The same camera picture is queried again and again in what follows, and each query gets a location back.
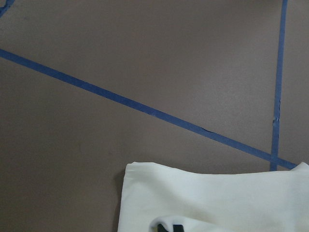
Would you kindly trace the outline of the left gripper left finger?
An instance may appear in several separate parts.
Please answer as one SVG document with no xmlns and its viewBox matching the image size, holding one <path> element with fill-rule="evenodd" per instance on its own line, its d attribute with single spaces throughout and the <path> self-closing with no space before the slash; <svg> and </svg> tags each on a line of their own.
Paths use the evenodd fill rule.
<svg viewBox="0 0 309 232">
<path fill-rule="evenodd" d="M 169 231 L 169 225 L 168 225 L 168 221 L 161 218 L 160 220 L 158 220 L 157 224 L 157 231 L 158 232 L 168 232 Z"/>
</svg>

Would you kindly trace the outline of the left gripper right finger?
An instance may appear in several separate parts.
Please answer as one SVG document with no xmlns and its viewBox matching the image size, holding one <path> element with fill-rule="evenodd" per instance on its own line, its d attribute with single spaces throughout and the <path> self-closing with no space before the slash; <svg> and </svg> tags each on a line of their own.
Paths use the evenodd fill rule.
<svg viewBox="0 0 309 232">
<path fill-rule="evenodd" d="M 177 221 L 173 221 L 172 223 L 173 232 L 183 232 L 183 225 L 178 223 Z"/>
</svg>

